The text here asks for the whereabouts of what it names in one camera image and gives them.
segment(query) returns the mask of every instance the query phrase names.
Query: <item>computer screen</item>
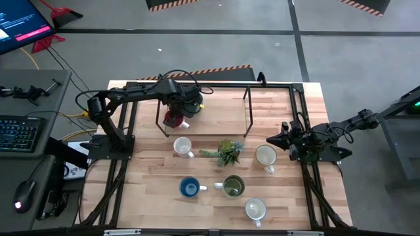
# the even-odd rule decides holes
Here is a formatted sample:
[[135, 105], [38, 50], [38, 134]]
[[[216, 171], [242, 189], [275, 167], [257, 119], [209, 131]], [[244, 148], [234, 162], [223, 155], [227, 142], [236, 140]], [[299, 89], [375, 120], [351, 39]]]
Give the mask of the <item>computer screen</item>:
[[29, 0], [0, 0], [0, 55], [54, 33]]

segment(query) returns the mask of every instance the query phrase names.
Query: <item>succulent plant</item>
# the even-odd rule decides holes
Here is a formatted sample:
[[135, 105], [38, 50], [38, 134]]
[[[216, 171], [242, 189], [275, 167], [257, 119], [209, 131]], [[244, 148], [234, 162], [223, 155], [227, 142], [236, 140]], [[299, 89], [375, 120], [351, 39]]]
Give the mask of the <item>succulent plant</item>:
[[199, 152], [207, 157], [218, 157], [217, 166], [225, 167], [227, 164], [239, 163], [239, 154], [243, 151], [243, 144], [231, 140], [222, 140], [215, 152], [200, 150]]

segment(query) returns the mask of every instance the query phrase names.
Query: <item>mouse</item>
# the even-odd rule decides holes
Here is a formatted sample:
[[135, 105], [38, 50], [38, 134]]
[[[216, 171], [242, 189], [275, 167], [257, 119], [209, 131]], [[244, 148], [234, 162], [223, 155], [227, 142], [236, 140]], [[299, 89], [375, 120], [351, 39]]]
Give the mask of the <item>mouse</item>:
[[32, 206], [34, 190], [35, 182], [33, 180], [26, 180], [19, 184], [13, 197], [13, 208], [17, 213], [29, 211]]

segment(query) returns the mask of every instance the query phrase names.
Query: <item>black keyboard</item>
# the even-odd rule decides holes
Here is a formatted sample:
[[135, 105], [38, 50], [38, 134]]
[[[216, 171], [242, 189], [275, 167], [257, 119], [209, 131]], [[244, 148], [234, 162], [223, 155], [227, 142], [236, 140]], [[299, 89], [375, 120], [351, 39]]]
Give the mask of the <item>black keyboard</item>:
[[42, 117], [0, 115], [0, 152], [33, 152], [44, 124]]

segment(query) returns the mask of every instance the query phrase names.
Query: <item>gray desk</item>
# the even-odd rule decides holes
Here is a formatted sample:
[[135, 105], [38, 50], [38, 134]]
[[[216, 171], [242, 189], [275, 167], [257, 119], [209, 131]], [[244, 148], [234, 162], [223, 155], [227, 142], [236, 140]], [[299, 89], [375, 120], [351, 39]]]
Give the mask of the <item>gray desk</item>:
[[[62, 86], [56, 87], [49, 97], [40, 97], [37, 100], [38, 107], [27, 100], [0, 98], [0, 115], [26, 115], [32, 111], [45, 110], [58, 111], [70, 81], [70, 75], [70, 72], [62, 70], [0, 70], [0, 85], [6, 88], [17, 86], [28, 90], [30, 85], [33, 85], [47, 89], [52, 85], [52, 79], [62, 83]], [[0, 231], [3, 232], [32, 229], [55, 160], [54, 156], [48, 156], [33, 175], [32, 179], [36, 182], [36, 186], [31, 209], [24, 214], [15, 213], [12, 207], [14, 191], [20, 182], [29, 178], [42, 159], [57, 114], [34, 113], [33, 116], [47, 119], [35, 153], [0, 153]]]

